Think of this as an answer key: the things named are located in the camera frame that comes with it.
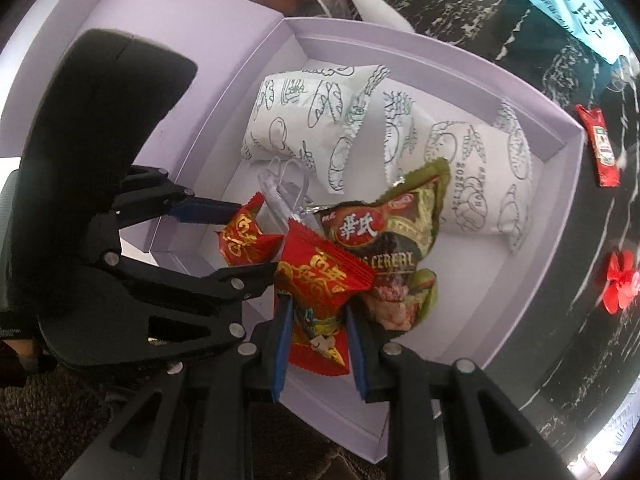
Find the white snack packet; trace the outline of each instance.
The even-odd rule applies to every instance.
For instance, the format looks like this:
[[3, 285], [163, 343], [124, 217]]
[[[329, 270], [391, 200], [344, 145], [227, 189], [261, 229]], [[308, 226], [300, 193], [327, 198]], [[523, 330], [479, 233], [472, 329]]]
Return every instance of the white snack packet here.
[[517, 251], [529, 231], [533, 199], [529, 145], [518, 118], [502, 102], [495, 127], [442, 121], [431, 125], [415, 105], [412, 127], [404, 128], [406, 147], [387, 174], [393, 184], [402, 174], [440, 156], [450, 165], [451, 182], [440, 215], [440, 229], [457, 234], [503, 234]]
[[402, 91], [383, 92], [382, 99], [385, 103], [385, 174], [387, 183], [392, 185], [398, 177], [402, 154], [413, 153], [415, 149], [414, 100]]
[[246, 159], [299, 158], [330, 193], [342, 174], [382, 65], [337, 66], [267, 76], [242, 141]]

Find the red ketchup packet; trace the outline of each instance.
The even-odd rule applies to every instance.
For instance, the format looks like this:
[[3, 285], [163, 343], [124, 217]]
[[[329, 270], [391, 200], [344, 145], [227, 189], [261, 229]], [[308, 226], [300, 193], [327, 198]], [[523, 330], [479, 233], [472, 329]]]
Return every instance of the red ketchup packet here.
[[620, 184], [620, 170], [616, 166], [616, 157], [611, 149], [607, 125], [600, 108], [587, 110], [582, 105], [576, 105], [580, 119], [589, 133], [591, 147], [596, 156], [596, 166], [601, 187], [617, 187]]
[[278, 253], [284, 236], [264, 234], [255, 221], [263, 203], [262, 193], [256, 193], [218, 233], [220, 252], [227, 265], [263, 264]]
[[289, 219], [275, 286], [296, 303], [290, 363], [321, 375], [349, 373], [342, 306], [369, 290], [374, 275], [356, 256]]

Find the chinese characters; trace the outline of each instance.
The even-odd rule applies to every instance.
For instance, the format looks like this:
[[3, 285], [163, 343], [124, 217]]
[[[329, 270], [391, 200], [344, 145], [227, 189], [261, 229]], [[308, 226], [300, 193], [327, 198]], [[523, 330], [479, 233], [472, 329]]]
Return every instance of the chinese characters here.
[[351, 213], [344, 217], [344, 222], [342, 222], [342, 225], [338, 230], [340, 231], [340, 236], [345, 240], [348, 240], [352, 235], [362, 236], [366, 233], [371, 237], [376, 237], [378, 235], [378, 231], [373, 229], [371, 226], [372, 222], [373, 218], [369, 212], [360, 218], [356, 218], [356, 213]]
[[603, 27], [618, 30], [616, 22], [599, 0], [565, 0], [585, 34], [603, 38]]

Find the carpet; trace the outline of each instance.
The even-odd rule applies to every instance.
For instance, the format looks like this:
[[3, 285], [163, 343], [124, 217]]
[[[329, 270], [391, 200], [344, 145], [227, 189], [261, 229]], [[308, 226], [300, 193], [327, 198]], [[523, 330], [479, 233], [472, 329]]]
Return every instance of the carpet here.
[[[60, 480], [110, 415], [97, 390], [60, 367], [29, 377], [24, 387], [0, 389], [0, 428], [34, 480]], [[385, 479], [382, 470], [340, 448], [281, 404], [253, 405], [252, 432], [255, 480], [318, 480], [329, 469], [329, 480]], [[344, 472], [336, 477], [340, 469]]]

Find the black marble surface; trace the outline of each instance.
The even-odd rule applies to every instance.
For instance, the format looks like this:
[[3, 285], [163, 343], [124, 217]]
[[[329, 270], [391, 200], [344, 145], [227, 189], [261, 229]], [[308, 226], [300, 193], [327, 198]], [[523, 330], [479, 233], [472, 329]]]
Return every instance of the black marble surface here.
[[618, 188], [598, 186], [585, 144], [574, 203], [538, 293], [487, 368], [568, 462], [606, 424], [640, 373], [640, 305], [610, 316], [600, 301], [612, 250], [640, 257], [640, 114], [627, 64], [608, 65], [527, 0], [387, 0], [416, 32], [505, 68], [575, 116], [603, 108]]

